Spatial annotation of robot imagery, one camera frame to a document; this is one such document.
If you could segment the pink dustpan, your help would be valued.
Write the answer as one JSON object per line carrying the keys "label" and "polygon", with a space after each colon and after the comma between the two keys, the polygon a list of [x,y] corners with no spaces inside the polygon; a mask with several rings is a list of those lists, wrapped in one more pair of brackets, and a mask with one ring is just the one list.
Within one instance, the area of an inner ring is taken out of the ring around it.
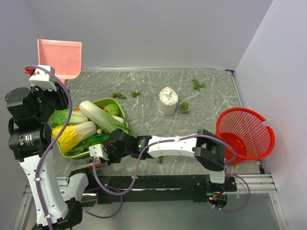
{"label": "pink dustpan", "polygon": [[38,64],[51,66],[63,84],[79,76],[82,68],[82,43],[38,39]]}

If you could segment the pink hand brush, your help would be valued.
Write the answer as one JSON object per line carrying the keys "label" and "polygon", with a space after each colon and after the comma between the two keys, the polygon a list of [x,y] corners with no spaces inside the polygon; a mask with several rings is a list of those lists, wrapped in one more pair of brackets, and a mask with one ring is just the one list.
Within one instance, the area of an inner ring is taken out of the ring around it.
{"label": "pink hand brush", "polygon": [[93,166],[95,166],[96,168],[99,168],[99,167],[107,166],[107,164],[106,164],[105,162],[96,161],[96,162],[88,163],[88,164],[86,164],[84,167],[85,167],[85,168],[88,168],[88,169],[92,169]]}

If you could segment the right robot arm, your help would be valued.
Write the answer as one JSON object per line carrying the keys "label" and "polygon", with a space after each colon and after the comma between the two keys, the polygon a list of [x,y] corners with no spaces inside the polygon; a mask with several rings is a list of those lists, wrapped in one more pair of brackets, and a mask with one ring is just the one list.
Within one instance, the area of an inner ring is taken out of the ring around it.
{"label": "right robot arm", "polygon": [[226,143],[205,129],[186,137],[131,136],[120,129],[113,131],[102,147],[107,163],[120,163],[131,156],[140,160],[164,156],[195,158],[209,171],[209,184],[215,191],[226,186]]}

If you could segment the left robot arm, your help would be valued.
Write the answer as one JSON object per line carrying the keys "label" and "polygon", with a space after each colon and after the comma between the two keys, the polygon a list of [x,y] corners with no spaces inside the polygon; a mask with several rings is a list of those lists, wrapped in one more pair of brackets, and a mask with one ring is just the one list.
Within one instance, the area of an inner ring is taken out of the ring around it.
{"label": "left robot arm", "polygon": [[87,169],[73,171],[62,194],[53,166],[51,127],[55,110],[66,109],[69,91],[56,83],[51,89],[21,87],[5,96],[12,117],[8,123],[9,148],[23,168],[36,207],[35,230],[66,230],[81,223],[83,193],[94,189]]}

